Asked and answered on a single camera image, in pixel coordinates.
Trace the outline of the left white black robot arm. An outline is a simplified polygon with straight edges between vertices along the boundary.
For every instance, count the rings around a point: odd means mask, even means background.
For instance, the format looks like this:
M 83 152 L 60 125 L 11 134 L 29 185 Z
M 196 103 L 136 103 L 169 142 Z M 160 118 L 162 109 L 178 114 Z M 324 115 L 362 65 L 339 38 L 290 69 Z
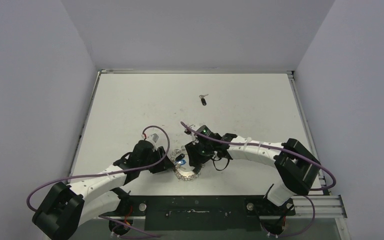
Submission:
M 98 174 L 69 184 L 57 181 L 35 210 L 32 222 L 50 239 L 68 240 L 83 223 L 115 211 L 129 197 L 121 187 L 138 178 L 141 171 L 156 174 L 174 167 L 164 147 L 140 140 L 131 152 Z

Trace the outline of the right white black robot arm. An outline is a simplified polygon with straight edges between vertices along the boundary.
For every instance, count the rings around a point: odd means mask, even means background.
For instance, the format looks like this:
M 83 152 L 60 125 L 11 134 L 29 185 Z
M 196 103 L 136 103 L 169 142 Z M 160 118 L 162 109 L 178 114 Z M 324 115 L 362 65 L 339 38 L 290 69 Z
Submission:
M 233 133 L 220 135 L 206 125 L 185 127 L 185 133 L 192 136 L 192 142 L 185 146 L 189 164 L 200 167 L 202 164 L 220 159 L 247 160 L 263 164 L 277 170 L 280 180 L 273 184 L 265 198 L 280 207 L 292 196 L 306 196 L 312 191 L 318 178 L 320 162 L 297 139 L 270 143 L 241 137 Z

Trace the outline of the key with blue tag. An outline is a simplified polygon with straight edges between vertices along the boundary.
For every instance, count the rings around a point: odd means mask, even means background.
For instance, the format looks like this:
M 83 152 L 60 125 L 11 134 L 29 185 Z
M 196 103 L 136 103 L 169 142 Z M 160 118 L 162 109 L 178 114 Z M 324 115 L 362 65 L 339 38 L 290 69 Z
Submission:
M 184 159 L 182 159 L 182 160 L 178 160 L 178 161 L 176 161 L 175 162 L 177 165 L 179 165 L 179 166 L 182 166 L 182 165 L 185 165 L 187 162 L 184 160 Z

